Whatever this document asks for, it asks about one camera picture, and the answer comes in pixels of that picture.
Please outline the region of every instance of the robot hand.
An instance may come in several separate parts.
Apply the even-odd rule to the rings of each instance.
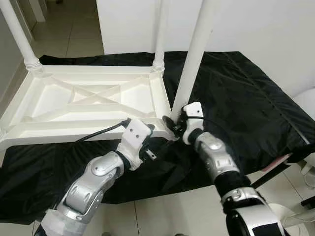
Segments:
[[[142,163],[139,152],[154,127],[132,119],[115,151],[91,160],[57,206],[42,220],[47,236],[81,236],[94,216],[104,193],[126,169]]]
[[[168,118],[167,127],[187,145],[193,145],[221,196],[226,225],[231,236],[284,236],[285,231],[250,180],[235,164],[224,142],[203,131],[201,104],[182,108],[177,124]]]

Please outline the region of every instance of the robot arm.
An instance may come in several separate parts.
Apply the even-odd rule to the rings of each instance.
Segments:
[[[94,216],[104,193],[127,169],[142,163],[139,152],[154,128],[132,119],[115,151],[91,160],[84,173],[70,186],[57,210],[42,220],[47,236],[81,236]]]
[[[183,108],[179,123],[183,141],[194,149],[205,163],[206,169],[221,197],[226,225],[231,236],[284,236],[285,231],[261,195],[251,187],[249,179],[241,174],[229,148],[220,139],[203,131],[203,117],[199,102]]]

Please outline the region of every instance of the black cloth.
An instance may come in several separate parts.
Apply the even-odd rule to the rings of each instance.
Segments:
[[[186,52],[165,53],[163,76],[173,104]],[[43,56],[42,64],[150,66],[154,54],[133,53],[78,59]],[[205,52],[190,96],[200,101],[205,130],[233,149],[249,174],[275,158],[315,143],[315,121],[254,63],[239,52]],[[0,170],[0,221],[30,223],[52,207],[94,157],[115,149],[118,140],[10,147]],[[122,203],[187,191],[212,182],[192,146],[150,140],[158,156],[137,171],[127,171],[106,192],[104,203]]]

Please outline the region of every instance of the floor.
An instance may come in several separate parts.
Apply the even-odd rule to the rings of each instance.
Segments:
[[[4,152],[0,152],[0,165]],[[269,203],[284,205],[294,212],[305,209],[299,203],[314,195],[299,174],[300,166],[293,165],[279,174],[258,191]],[[249,175],[255,181],[262,175]],[[310,235],[315,235],[315,224],[306,224]],[[0,232],[11,236],[32,236],[39,226],[0,223]],[[179,194],[110,205],[102,204],[97,210],[84,236],[101,236],[111,232],[112,236],[173,236],[184,233],[188,236],[205,236],[216,232],[216,236],[228,236],[225,215],[214,186],[204,187]]]
[[[32,29],[31,46],[37,57],[89,57],[103,55],[95,0],[48,2],[46,22],[37,22]]]
[[[46,23],[32,29],[35,54],[55,57],[87,57],[104,53],[95,1],[64,0],[63,4],[48,2]],[[0,165],[4,152],[0,153]],[[284,205],[295,212],[304,211],[299,203],[315,194],[308,189],[293,165],[258,190],[270,203]],[[262,175],[250,175],[252,181]],[[29,226],[0,223],[1,235],[32,236],[39,223]],[[315,235],[315,224],[307,224],[310,235]],[[225,215],[214,186],[180,194],[144,199],[120,205],[103,204],[87,226],[85,236],[227,236]]]

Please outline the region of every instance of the white plastic casing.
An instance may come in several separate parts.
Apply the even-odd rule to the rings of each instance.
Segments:
[[[123,133],[117,151],[128,159],[130,170],[134,171],[141,165],[142,160],[139,158],[139,151],[142,148],[143,141],[150,134],[151,130],[138,119],[132,119]]]
[[[190,103],[183,108],[184,112],[186,112],[189,117],[201,117],[203,118],[202,108],[200,102]],[[202,119],[188,119],[186,131],[183,134],[183,141],[185,144],[190,145],[191,143],[188,141],[188,137],[191,132],[195,129],[203,130],[203,120]]]

